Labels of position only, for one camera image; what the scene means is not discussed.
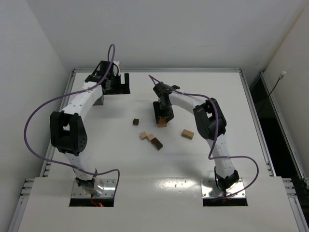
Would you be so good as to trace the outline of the light brown block right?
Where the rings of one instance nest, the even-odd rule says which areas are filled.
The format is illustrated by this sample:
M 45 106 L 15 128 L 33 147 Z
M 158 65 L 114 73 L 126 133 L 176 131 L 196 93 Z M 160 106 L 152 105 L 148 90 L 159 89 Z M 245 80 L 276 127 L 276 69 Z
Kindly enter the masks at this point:
M 193 137 L 194 137 L 194 135 L 195 135 L 195 133 L 192 132 L 192 131 L 189 131 L 189 130 L 186 130 L 186 129 L 184 129 L 184 130 L 182 131 L 182 137 L 185 137 L 185 138 L 187 138 L 187 139 L 192 140 Z

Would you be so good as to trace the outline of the pale wood cube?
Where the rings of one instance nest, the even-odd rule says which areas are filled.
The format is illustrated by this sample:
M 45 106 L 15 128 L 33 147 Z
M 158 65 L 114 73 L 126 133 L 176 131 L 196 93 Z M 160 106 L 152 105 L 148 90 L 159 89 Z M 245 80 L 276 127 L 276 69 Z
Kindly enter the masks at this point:
M 140 133 L 140 139 L 141 139 L 141 140 L 144 140 L 144 139 L 146 139 L 146 138 L 147 138 L 147 133 L 144 132 L 144 131 L 141 132 L 141 133 Z

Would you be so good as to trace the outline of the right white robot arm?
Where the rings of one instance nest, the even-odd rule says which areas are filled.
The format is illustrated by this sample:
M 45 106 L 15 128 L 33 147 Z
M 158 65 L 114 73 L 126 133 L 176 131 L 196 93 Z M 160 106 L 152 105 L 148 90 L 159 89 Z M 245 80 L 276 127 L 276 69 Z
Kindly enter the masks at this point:
M 239 180 L 226 145 L 226 119 L 216 99 L 202 101 L 178 89 L 178 86 L 169 87 L 162 82 L 155 84 L 153 90 L 158 97 L 158 101 L 153 102 L 156 124 L 168 123 L 174 118 L 174 105 L 190 112 L 195 118 L 198 133 L 211 148 L 209 159 L 215 162 L 217 187 L 226 193 Z

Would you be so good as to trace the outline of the smoky transparent plastic box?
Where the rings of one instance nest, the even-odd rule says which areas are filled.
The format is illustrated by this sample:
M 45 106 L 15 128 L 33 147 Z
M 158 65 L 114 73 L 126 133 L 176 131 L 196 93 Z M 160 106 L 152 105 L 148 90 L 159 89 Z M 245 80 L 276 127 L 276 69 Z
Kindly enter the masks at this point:
M 104 104 L 104 96 L 100 96 L 94 103 L 93 106 L 103 105 Z

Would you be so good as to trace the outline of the small dark wood cube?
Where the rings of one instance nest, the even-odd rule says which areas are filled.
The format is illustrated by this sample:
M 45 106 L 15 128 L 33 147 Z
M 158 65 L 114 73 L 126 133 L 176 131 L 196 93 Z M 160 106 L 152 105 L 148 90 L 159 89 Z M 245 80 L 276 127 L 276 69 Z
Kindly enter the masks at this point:
M 137 125 L 139 125 L 139 121 L 140 121 L 140 120 L 139 120 L 138 118 L 134 118 L 132 124 L 135 125 L 135 126 L 137 126 Z

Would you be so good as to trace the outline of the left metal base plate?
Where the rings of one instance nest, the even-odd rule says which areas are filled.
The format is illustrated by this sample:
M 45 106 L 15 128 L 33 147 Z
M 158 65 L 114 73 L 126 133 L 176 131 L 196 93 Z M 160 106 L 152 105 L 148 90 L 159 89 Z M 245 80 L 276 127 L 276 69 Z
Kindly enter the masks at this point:
M 78 183 L 74 181 L 71 198 L 72 199 L 112 199 L 114 197 L 116 179 L 96 179 L 90 183 Z

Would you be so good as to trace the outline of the dark wood arch block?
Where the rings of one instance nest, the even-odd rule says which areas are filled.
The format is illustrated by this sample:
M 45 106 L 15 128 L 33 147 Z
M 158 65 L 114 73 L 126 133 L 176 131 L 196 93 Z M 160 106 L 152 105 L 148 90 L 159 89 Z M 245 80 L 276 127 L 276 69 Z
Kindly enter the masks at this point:
M 157 150 L 163 148 L 163 144 L 156 137 L 151 140 L 151 143 L 156 147 Z

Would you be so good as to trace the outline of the light wood long block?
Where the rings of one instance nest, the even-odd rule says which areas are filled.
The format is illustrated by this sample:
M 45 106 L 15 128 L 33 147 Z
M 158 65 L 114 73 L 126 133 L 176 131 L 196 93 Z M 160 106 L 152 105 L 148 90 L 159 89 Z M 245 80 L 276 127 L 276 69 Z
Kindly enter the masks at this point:
M 165 118 L 162 118 L 161 119 L 161 127 L 167 127 L 167 122 L 166 122 L 166 119 Z
M 159 119 L 158 124 L 157 124 L 158 127 L 160 127 L 160 128 L 162 128 L 162 127 L 161 127 L 161 119 L 162 119 L 162 118 Z

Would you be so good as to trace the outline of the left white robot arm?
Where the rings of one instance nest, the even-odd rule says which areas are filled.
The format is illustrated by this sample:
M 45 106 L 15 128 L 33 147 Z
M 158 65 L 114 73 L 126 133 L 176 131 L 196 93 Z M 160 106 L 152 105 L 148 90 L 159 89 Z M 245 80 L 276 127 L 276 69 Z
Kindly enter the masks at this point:
M 66 107 L 50 115 L 51 144 L 68 159 L 78 187 L 90 195 L 99 195 L 96 168 L 84 152 L 87 134 L 83 120 L 92 106 L 102 105 L 104 95 L 130 94 L 129 75 L 121 83 L 119 62 L 101 61 L 84 80 L 81 92 Z

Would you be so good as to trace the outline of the tan wood cube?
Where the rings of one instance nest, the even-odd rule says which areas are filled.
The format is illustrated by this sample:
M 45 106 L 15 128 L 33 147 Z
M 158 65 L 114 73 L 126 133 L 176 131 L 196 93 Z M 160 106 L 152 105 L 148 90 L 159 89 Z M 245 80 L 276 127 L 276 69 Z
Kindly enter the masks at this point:
M 148 134 L 147 135 L 148 141 L 152 141 L 154 138 L 155 138 L 155 136 L 153 134 Z

